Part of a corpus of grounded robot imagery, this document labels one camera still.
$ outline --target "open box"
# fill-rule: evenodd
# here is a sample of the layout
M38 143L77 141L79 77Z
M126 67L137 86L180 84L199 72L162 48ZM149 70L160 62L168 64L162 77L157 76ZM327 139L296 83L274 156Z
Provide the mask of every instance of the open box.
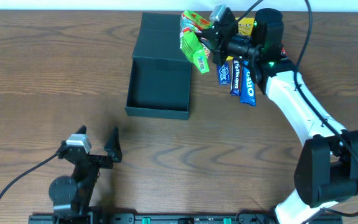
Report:
M188 119L192 65L180 50L180 16L143 13L132 54L129 116Z

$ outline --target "oreo package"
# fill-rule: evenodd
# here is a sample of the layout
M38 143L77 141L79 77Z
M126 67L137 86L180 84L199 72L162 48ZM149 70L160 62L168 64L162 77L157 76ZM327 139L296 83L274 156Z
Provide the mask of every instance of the oreo package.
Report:
M233 59L232 61L230 94L239 96L241 93L241 64L237 59Z
M247 68L248 61L242 61L242 86L240 103L246 103L251 106L256 106L255 86L251 79L250 72Z
M229 63L225 62L222 66L217 65L218 81L220 85L230 84Z

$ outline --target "green clip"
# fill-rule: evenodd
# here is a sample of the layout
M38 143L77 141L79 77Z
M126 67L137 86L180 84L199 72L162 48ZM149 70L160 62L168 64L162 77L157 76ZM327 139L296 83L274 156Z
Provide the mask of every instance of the green clip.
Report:
M231 218L224 218L223 224L231 224Z
M151 218L142 218L142 224L151 224L152 219Z

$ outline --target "white backdrop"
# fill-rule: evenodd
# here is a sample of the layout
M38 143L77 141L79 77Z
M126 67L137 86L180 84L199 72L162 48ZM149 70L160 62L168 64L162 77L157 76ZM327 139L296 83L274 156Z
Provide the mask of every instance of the white backdrop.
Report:
M0 0L0 9L96 9L211 11L226 4L234 11L245 11L256 0ZM358 0L310 0L313 11L358 12ZM305 11L303 0L265 0L259 7L280 11Z

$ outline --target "wooden table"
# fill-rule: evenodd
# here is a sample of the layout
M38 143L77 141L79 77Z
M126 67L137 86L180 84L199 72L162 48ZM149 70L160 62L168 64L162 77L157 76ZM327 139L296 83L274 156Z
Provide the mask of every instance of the wooden table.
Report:
M219 86L215 66L194 69L188 121L128 117L124 111L140 12L0 11L0 192L52 155L80 125L92 153L120 128L123 162L102 170L92 205L139 213L268 210L294 189L300 142L257 90L257 107ZM283 42L298 58L305 13L284 13ZM314 13L301 72L336 120L358 129L358 13ZM0 223L52 212L49 184L73 166L54 159L14 185ZM358 197L336 207L358 209ZM358 218L346 219L358 223Z

